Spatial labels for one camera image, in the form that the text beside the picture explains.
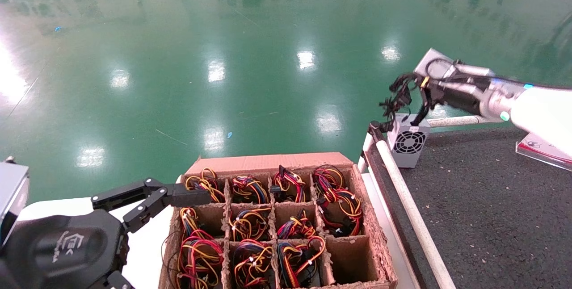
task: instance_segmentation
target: cardboard flap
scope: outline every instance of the cardboard flap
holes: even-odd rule
[[[288,169],[315,168],[325,163],[336,167],[351,167],[353,165],[351,160],[337,152],[219,157],[199,159],[186,171],[185,175],[198,175],[205,167],[213,169],[219,175],[225,175],[242,171],[267,171],[277,169],[279,165]]]

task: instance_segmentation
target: white pipe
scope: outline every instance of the white pipe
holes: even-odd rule
[[[460,116],[460,117],[448,117],[448,118],[433,118],[428,119],[431,128],[446,127],[446,126],[464,126],[464,125],[475,125],[483,124],[485,122],[502,122],[502,119],[489,119],[481,116]]]
[[[359,157],[359,160],[357,161],[357,170],[360,173],[363,173],[366,170],[366,159],[364,159],[363,157]]]
[[[371,145],[374,144],[374,137],[371,136],[370,133],[366,134],[366,140],[363,141],[362,150],[367,152],[370,150]],[[360,173],[363,173],[366,170],[366,159],[363,157],[359,157],[359,161],[357,162],[357,169]]]
[[[374,137],[370,133],[366,134],[366,140],[363,141],[362,151],[367,152],[370,150],[371,145],[374,144]]]
[[[433,242],[433,239],[431,238],[431,234],[429,234],[429,230],[427,230],[427,226],[425,225],[425,222],[419,213],[419,209],[417,209],[417,205],[415,205],[415,201],[403,180],[399,167],[395,164],[395,160],[391,155],[389,146],[386,141],[383,140],[378,141],[376,146],[399,195],[399,199],[401,200],[407,216],[411,221],[413,230],[419,239],[421,248],[423,248],[425,257],[427,257],[427,262],[429,262],[431,270],[433,270],[433,274],[435,275],[435,279],[437,279],[439,287],[441,289],[455,289],[455,284],[451,279],[451,275],[449,275],[449,271],[447,271],[447,267],[445,266],[445,263],[443,263],[443,259],[435,246],[435,242]]]

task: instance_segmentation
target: green epoxy floor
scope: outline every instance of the green epoxy floor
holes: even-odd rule
[[[174,181],[199,155],[356,160],[388,85],[429,47],[498,75],[572,83],[571,10],[572,0],[0,0],[0,157],[31,167],[29,203]]]

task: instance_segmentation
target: wire bundle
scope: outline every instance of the wire bundle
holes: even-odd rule
[[[232,179],[233,201],[235,203],[268,204],[268,192],[262,183],[252,176],[237,176]]]
[[[306,194],[304,193],[304,187],[306,183],[302,181],[302,178],[293,172],[288,171],[282,165],[278,168],[278,173],[274,175],[274,179],[272,179],[272,184],[276,188],[276,194],[278,201],[292,201],[292,202],[306,202]],[[290,189],[290,186],[294,186],[296,188],[296,196],[286,194],[286,191]]]
[[[320,242],[318,251],[312,247],[313,241]],[[325,241],[319,236],[312,236],[307,244],[292,246],[289,243],[279,243],[276,250],[282,287],[309,287],[317,271],[315,260],[324,252]]]
[[[241,288],[270,288],[266,271],[270,268],[272,247],[255,240],[242,240],[235,249],[235,283]]]
[[[344,176],[334,166],[322,165],[312,173],[320,195],[317,200],[324,224],[335,237],[358,235],[362,222],[362,202],[345,187]],[[341,222],[333,221],[327,212],[329,203],[338,203],[345,214]]]
[[[200,176],[193,175],[187,177],[185,187],[186,189],[206,189],[209,191],[213,203],[224,203],[224,190],[219,189],[216,177],[216,173],[206,167],[202,169]]]
[[[184,230],[183,238],[188,238],[193,231],[199,230],[200,225],[198,223],[198,215],[194,208],[182,208],[179,211],[179,217],[181,218],[182,227]]]
[[[223,249],[203,230],[194,230],[182,241],[178,255],[177,285],[181,289],[210,289],[218,285]]]
[[[278,229],[278,239],[310,239],[316,235],[312,222],[306,216],[306,210],[302,209],[298,216],[290,217],[290,221],[284,223]]]
[[[344,176],[333,165],[321,165],[313,171],[312,178],[316,184],[318,194],[325,196],[329,203],[335,200],[334,189],[345,188]]]
[[[270,208],[245,209],[237,214],[235,220],[229,218],[233,241],[261,240],[266,236],[270,210]]]

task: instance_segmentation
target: silver metal casing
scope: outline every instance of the silver metal casing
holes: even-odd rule
[[[387,133],[387,142],[395,163],[400,168],[413,168],[417,165],[423,146],[429,137],[431,125],[422,120],[419,126],[412,126],[415,115],[395,114],[394,128]]]
[[[0,185],[0,246],[4,246],[26,206],[30,185],[28,167],[0,162]]]

